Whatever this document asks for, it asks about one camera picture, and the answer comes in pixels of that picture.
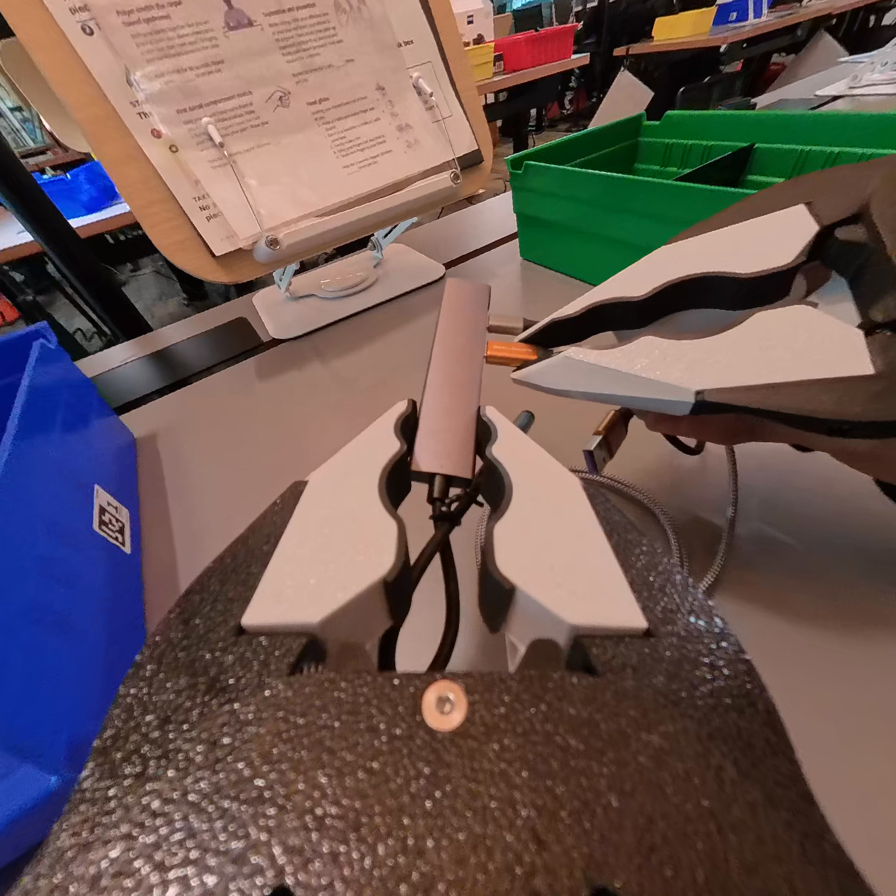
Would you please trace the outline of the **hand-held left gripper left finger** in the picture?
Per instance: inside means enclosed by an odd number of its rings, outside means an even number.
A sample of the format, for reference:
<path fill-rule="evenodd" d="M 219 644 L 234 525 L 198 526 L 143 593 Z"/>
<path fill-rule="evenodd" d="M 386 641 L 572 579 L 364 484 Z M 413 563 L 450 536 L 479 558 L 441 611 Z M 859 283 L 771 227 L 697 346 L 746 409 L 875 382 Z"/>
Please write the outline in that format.
<path fill-rule="evenodd" d="M 304 483 L 240 624 L 303 633 L 377 662 L 407 617 L 409 546 L 398 509 L 410 491 L 413 401 L 393 405 Z"/>

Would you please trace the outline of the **large blue plastic bin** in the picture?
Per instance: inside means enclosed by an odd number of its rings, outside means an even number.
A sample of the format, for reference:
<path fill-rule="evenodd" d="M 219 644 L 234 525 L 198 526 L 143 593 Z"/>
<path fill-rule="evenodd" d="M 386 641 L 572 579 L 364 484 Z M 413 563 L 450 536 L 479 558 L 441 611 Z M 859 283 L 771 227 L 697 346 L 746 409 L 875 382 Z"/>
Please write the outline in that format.
<path fill-rule="evenodd" d="M 44 322 L 1 342 L 1 866 L 60 817 L 147 634 L 136 443 Z"/>

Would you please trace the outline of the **person's right hand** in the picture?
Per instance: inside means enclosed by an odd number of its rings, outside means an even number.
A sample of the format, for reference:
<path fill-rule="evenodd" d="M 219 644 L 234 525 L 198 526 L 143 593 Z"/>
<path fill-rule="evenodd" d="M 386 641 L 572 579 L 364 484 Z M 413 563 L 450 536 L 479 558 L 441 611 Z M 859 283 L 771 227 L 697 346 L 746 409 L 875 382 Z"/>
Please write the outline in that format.
<path fill-rule="evenodd" d="M 745 414 L 677 417 L 647 411 L 635 416 L 658 434 L 721 446 L 746 443 L 781 443 L 806 452 L 827 454 L 837 462 L 871 478 L 878 489 L 895 501 L 895 439 L 839 438 L 802 432 L 783 424 Z"/>

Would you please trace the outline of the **wooden document stand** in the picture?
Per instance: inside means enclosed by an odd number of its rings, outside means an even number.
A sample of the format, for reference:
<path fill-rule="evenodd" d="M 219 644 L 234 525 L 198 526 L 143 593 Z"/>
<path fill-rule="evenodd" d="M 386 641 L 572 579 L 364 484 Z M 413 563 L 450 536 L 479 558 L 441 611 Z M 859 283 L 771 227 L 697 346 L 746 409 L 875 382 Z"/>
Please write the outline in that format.
<path fill-rule="evenodd" d="M 293 338 L 443 275 L 392 251 L 491 161 L 450 2 L 2 2 L 165 258 Z"/>
<path fill-rule="evenodd" d="M 67 150 L 91 156 L 91 147 L 71 110 L 17 38 L 1 40 L 1 66 L 18 93 L 38 112 L 55 140 Z"/>

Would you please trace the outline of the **grey document stand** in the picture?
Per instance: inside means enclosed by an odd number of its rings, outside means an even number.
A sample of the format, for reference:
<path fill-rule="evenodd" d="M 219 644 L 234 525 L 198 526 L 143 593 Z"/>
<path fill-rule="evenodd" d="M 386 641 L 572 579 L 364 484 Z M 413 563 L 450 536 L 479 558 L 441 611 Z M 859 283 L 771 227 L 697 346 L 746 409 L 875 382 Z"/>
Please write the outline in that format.
<path fill-rule="evenodd" d="M 624 118 L 641 115 L 654 97 L 654 92 L 634 76 L 621 68 L 600 101 L 591 118 L 588 129 L 610 125 Z"/>
<path fill-rule="evenodd" d="M 756 97 L 756 110 L 786 99 L 816 99 L 816 91 L 844 80 L 858 66 L 843 62 L 845 58 L 845 48 L 826 30 L 820 30 L 790 61 L 770 89 Z"/>

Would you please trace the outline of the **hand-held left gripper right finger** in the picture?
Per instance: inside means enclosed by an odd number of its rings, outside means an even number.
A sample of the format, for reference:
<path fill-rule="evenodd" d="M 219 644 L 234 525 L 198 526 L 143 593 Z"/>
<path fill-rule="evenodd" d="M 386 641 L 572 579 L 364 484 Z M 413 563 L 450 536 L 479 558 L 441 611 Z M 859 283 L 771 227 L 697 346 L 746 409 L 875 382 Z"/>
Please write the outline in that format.
<path fill-rule="evenodd" d="M 479 410 L 480 496 L 489 510 L 479 613 L 508 670 L 546 643 L 566 659 L 580 637 L 641 637 L 649 624 L 583 484 L 496 408 Z"/>

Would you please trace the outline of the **red plastic bin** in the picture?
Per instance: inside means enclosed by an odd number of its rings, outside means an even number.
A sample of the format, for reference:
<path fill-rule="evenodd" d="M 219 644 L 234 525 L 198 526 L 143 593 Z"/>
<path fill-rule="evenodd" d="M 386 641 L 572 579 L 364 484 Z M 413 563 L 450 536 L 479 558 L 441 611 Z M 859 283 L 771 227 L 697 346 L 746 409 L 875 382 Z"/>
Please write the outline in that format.
<path fill-rule="evenodd" d="M 566 61 L 574 54 L 575 34 L 579 25 L 572 21 L 549 28 L 511 34 L 494 41 L 501 55 L 503 72 L 518 73 L 545 64 Z"/>

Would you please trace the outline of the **black metal pole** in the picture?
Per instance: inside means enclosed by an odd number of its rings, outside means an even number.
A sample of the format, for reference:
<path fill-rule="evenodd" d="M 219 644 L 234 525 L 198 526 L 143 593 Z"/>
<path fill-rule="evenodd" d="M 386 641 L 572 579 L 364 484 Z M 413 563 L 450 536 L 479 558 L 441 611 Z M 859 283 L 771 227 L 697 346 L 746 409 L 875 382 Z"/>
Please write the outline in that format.
<path fill-rule="evenodd" d="M 85 246 L 5 138 L 1 138 L 1 197 L 84 306 L 112 336 L 127 342 L 151 333 L 149 321 Z"/>

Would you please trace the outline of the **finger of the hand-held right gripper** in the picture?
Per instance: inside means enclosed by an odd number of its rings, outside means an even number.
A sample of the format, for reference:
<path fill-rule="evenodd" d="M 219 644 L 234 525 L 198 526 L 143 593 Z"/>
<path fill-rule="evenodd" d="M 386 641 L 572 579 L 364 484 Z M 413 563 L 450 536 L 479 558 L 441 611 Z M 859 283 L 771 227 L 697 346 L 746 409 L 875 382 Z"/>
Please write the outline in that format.
<path fill-rule="evenodd" d="M 521 332 L 538 349 L 691 340 L 795 301 L 823 226 L 797 205 L 665 245 Z"/>
<path fill-rule="evenodd" d="M 708 392 L 874 371 L 860 330 L 812 307 L 788 307 L 696 340 L 644 335 L 611 349 L 572 347 L 511 379 L 554 396 L 683 416 Z"/>

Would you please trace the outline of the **small blue plastic bin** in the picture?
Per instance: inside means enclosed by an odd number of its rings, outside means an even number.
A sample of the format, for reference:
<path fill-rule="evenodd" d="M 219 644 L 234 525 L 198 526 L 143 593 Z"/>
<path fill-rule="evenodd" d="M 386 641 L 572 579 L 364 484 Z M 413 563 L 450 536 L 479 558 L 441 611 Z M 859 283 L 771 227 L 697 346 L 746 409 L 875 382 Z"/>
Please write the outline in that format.
<path fill-rule="evenodd" d="M 32 177 L 67 219 L 91 216 L 122 202 L 117 186 L 96 160 L 66 172 L 35 172 Z"/>
<path fill-rule="evenodd" d="M 770 1 L 717 1 L 711 28 L 719 30 L 754 24 L 768 15 Z"/>

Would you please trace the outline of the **grey USB hub with cable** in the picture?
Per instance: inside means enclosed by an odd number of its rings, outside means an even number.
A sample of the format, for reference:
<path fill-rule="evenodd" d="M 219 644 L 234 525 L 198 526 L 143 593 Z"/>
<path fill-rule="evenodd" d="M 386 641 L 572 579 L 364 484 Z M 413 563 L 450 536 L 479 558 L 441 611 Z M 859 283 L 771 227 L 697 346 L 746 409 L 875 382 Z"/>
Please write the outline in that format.
<path fill-rule="evenodd" d="M 389 626 L 376 645 L 379 671 L 395 669 L 398 637 L 424 574 L 438 557 L 442 567 L 445 619 L 431 669 L 450 660 L 461 619 L 451 534 L 478 499 L 476 427 L 485 364 L 490 286 L 449 278 L 444 283 L 420 402 L 411 400 L 391 424 L 397 438 L 377 483 L 379 508 L 395 529 L 391 565 L 382 577 Z M 412 481 L 427 485 L 433 534 L 413 561 L 397 510 Z"/>

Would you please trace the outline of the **grey desk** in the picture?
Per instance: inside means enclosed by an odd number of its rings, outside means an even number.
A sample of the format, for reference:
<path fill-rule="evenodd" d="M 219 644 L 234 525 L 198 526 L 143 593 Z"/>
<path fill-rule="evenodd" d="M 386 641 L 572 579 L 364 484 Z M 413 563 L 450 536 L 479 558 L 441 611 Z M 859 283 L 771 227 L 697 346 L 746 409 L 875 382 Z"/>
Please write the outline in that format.
<path fill-rule="evenodd" d="M 401 242 L 449 276 L 491 285 L 499 313 L 548 310 L 589 287 L 522 261 L 505 190 L 409 230 Z M 140 479 L 145 606 L 152 629 L 200 571 L 287 486 L 401 398 L 419 397 L 442 284 L 259 354 L 123 414 Z M 267 332 L 251 299 L 82 362 L 105 374 L 231 318 Z M 607 408 L 521 388 L 484 371 L 483 398 L 508 418 L 531 409 L 532 436 L 566 465 Z M 716 605 L 775 701 L 805 776 L 840 842 L 879 894 L 894 894 L 894 504 L 860 473 L 781 443 L 736 449 L 741 502 Z M 678 453 L 633 420 L 609 465 L 673 515 L 702 575 L 727 501 L 720 447 Z M 453 542 L 463 597 L 449 668 L 506 670 L 503 639 L 478 618 L 469 518 Z M 401 671 L 423 670 L 442 630 L 441 576 L 429 571 L 398 641 Z"/>

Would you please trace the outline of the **green plastic bin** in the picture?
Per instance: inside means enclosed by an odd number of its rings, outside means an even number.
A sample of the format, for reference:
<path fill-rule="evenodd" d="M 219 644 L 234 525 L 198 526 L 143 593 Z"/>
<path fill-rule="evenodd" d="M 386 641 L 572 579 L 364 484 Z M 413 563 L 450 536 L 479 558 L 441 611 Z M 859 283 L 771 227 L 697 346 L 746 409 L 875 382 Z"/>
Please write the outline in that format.
<path fill-rule="evenodd" d="M 511 156 L 520 254 L 598 285 L 748 196 L 894 148 L 893 111 L 639 113 Z"/>

